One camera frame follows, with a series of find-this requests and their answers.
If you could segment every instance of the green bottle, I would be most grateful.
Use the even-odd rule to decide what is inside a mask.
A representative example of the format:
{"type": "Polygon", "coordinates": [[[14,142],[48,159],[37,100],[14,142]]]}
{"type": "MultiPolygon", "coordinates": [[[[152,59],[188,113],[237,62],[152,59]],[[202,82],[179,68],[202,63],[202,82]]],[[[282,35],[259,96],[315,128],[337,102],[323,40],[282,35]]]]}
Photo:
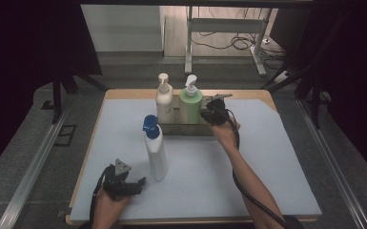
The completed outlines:
{"type": "Polygon", "coordinates": [[[181,124],[198,124],[200,121],[203,93],[195,87],[196,80],[197,76],[189,75],[186,88],[180,92],[179,120],[181,124]]]}

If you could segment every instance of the white pump head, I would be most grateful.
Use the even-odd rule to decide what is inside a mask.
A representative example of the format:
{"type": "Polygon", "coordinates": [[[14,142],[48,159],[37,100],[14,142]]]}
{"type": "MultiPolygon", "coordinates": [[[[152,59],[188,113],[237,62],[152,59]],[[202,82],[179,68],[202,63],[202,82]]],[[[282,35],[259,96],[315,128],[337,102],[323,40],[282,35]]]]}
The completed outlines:
{"type": "Polygon", "coordinates": [[[187,77],[186,81],[186,95],[189,97],[193,97],[197,94],[197,87],[194,85],[197,80],[197,76],[191,74],[187,77]]]}
{"type": "Polygon", "coordinates": [[[159,85],[159,92],[162,93],[162,94],[167,94],[169,92],[169,84],[168,84],[168,81],[169,81],[169,77],[166,73],[161,73],[159,76],[158,76],[158,79],[159,79],[159,82],[160,82],[160,85],[159,85]]]}

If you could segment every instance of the gray carpet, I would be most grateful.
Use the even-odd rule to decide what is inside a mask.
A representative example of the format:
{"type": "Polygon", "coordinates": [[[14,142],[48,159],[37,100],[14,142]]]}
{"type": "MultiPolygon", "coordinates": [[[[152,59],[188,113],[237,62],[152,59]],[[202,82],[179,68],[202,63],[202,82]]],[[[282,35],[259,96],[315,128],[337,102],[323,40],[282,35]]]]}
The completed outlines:
{"type": "MultiPolygon", "coordinates": [[[[257,89],[266,80],[256,75],[253,65],[203,64],[194,65],[193,69],[199,77],[197,86],[200,89],[257,89]]],[[[175,88],[182,88],[185,81],[182,64],[104,65],[102,70],[104,76],[94,78],[111,88],[156,88],[159,73],[168,73],[175,88]]],[[[73,228],[67,225],[62,213],[70,203],[104,96],[104,93],[78,78],[77,83],[80,89],[78,94],[72,95],[74,102],[71,113],[64,123],[76,125],[71,145],[51,149],[14,228],[73,228]]],[[[303,225],[307,229],[357,228],[291,94],[294,86],[277,92],[274,99],[305,176],[323,212],[317,221],[305,222],[303,225]]],[[[51,85],[36,91],[33,107],[0,158],[0,218],[50,126],[52,111],[40,110],[46,100],[51,100],[51,85]]],[[[321,112],[322,132],[328,136],[329,144],[341,161],[346,177],[367,210],[367,165],[361,162],[353,145],[336,129],[336,124],[326,110],[322,108],[321,112]]],[[[185,227],[203,228],[202,225],[185,227]]],[[[244,225],[219,225],[217,228],[244,228],[244,225]]]]}

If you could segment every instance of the hand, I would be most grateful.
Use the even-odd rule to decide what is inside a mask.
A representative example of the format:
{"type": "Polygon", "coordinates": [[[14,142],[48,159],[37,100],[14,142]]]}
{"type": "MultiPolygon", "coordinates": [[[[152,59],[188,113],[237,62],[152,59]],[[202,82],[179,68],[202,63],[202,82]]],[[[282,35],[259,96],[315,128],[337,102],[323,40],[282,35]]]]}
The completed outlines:
{"type": "Polygon", "coordinates": [[[118,221],[131,198],[124,197],[119,201],[113,201],[109,194],[100,188],[94,206],[92,229],[110,229],[118,221]]]}
{"type": "MultiPolygon", "coordinates": [[[[215,138],[222,145],[222,147],[227,150],[232,147],[236,148],[236,137],[234,135],[233,128],[231,124],[227,121],[222,125],[215,126],[210,124],[210,128],[213,131],[215,138]]],[[[240,124],[236,122],[236,128],[239,130],[240,124]]]]}

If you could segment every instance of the white wall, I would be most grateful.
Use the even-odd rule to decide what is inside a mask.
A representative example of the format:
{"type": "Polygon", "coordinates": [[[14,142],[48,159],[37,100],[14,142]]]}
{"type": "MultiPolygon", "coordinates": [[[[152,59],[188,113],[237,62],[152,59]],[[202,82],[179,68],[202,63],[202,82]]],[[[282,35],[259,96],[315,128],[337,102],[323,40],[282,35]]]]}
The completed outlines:
{"type": "Polygon", "coordinates": [[[81,7],[97,52],[163,51],[163,7],[81,7]]]}

